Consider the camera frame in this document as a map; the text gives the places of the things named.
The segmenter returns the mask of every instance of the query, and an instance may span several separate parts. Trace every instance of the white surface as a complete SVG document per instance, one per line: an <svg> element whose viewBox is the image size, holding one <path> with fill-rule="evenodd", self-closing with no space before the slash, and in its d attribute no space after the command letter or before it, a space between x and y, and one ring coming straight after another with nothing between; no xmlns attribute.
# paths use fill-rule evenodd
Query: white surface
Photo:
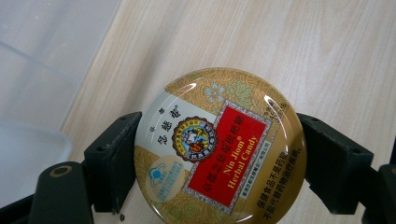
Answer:
<svg viewBox="0 0 396 224"><path fill-rule="evenodd" d="M71 141L63 134L0 121L0 208L35 192L38 176L66 161Z"/></svg>
<svg viewBox="0 0 396 224"><path fill-rule="evenodd" d="M120 1L0 1L0 119L59 130Z"/></svg>
<svg viewBox="0 0 396 224"><path fill-rule="evenodd" d="M61 129L119 3L0 1L0 120L11 122L0 126L0 207L68 159L70 141L42 129Z"/></svg>

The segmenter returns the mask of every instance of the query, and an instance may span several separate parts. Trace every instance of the white label area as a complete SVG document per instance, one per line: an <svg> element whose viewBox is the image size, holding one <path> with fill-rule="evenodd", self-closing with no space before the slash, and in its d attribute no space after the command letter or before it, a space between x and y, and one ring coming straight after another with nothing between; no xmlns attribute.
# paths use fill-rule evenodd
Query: white label area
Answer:
<svg viewBox="0 0 396 224"><path fill-rule="evenodd" d="M143 114L136 133L135 144L163 157L176 155L172 147L172 135L176 126L186 118L198 116L214 122L216 116L192 105L175 95L162 91ZM184 168L190 170L193 163L183 161Z"/></svg>

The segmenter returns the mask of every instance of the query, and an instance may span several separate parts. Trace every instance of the black holder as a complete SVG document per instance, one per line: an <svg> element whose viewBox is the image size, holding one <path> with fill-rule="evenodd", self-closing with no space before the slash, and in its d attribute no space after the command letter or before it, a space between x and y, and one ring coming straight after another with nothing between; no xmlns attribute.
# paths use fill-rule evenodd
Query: black holder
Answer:
<svg viewBox="0 0 396 224"><path fill-rule="evenodd" d="M396 223L395 147L390 163L319 119L298 114L307 145L305 179L333 214L366 207L362 223ZM0 209L0 223L93 223L96 212L119 213L134 184L134 137L141 113L117 119L84 152L85 161L44 171L35 195Z"/></svg>

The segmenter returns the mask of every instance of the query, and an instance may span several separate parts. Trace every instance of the gold tin lid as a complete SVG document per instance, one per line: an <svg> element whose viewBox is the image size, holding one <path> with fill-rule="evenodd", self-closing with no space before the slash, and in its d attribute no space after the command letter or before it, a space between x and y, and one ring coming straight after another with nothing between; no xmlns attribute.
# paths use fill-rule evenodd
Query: gold tin lid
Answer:
<svg viewBox="0 0 396 224"><path fill-rule="evenodd" d="M276 223L304 181L304 133L268 82L209 68L157 96L139 123L134 164L166 223Z"/></svg>

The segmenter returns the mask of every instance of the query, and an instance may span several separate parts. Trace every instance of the light wood table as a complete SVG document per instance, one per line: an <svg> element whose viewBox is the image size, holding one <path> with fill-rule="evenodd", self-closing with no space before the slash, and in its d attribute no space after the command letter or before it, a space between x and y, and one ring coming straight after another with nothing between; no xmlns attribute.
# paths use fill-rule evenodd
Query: light wood table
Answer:
<svg viewBox="0 0 396 224"><path fill-rule="evenodd" d="M396 1L127 1L108 30L62 131L71 161L117 117L143 111L171 80L232 67L275 85L300 113L322 119L389 162L396 134ZM304 183L280 223L360 223L331 215ZM123 223L162 223L137 184ZM96 223L120 223L95 214Z"/></svg>

